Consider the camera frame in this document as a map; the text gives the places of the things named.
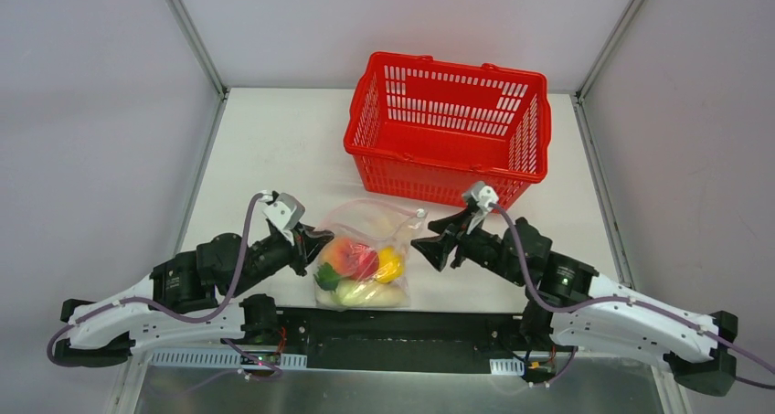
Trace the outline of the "orange pink peach toy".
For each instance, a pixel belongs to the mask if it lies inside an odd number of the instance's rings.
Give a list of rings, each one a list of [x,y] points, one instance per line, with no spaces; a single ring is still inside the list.
[[[352,278],[356,270],[354,253],[358,245],[366,244],[346,237],[334,238],[321,252],[320,264],[328,262],[343,277]]]

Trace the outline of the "yellow orange fruit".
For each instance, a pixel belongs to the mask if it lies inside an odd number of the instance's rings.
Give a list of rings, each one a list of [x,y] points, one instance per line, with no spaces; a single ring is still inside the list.
[[[390,283],[404,274],[404,255],[394,247],[387,246],[377,253],[378,267],[373,278],[380,283]]]

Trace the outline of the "clear pink zip top bag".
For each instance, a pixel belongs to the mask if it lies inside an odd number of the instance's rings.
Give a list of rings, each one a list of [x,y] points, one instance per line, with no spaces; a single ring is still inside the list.
[[[324,309],[395,309],[409,305],[410,243],[427,210],[357,199],[332,210],[316,228],[334,238],[313,264],[316,304]]]

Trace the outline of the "red apple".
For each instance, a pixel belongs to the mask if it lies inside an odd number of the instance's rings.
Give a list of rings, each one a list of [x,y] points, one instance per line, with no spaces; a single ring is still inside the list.
[[[367,245],[358,245],[354,253],[356,270],[352,274],[354,280],[368,280],[379,267],[379,257],[377,251]]]

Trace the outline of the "white daikon radish toy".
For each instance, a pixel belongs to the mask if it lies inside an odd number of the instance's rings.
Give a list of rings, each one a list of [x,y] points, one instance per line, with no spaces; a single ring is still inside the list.
[[[317,288],[315,300],[327,308],[398,308],[409,304],[401,286],[377,281],[342,280],[332,291]]]

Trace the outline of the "green vegetable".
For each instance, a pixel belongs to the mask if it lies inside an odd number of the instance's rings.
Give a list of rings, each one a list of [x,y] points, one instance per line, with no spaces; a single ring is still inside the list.
[[[315,284],[326,292],[334,291],[343,278],[328,262],[320,264],[314,274]]]

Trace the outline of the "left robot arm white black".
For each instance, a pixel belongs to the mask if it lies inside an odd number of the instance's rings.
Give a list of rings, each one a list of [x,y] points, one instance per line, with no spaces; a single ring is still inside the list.
[[[128,290],[100,302],[67,299],[62,334],[47,347],[64,367],[108,367],[167,344],[214,341],[280,342],[273,298],[249,289],[285,267],[303,276],[334,239],[304,224],[289,237],[276,228],[251,245],[224,233],[154,267]]]

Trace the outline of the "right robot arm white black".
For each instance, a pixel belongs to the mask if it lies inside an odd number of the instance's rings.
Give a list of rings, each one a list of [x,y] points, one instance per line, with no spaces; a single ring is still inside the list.
[[[552,249],[525,218],[498,237],[467,208],[430,222],[432,236],[411,242],[437,271],[465,261],[522,287],[527,304],[518,339],[530,350],[589,350],[638,360],[672,373],[695,392],[723,397],[737,380],[728,351],[738,318],[692,313],[652,299]]]

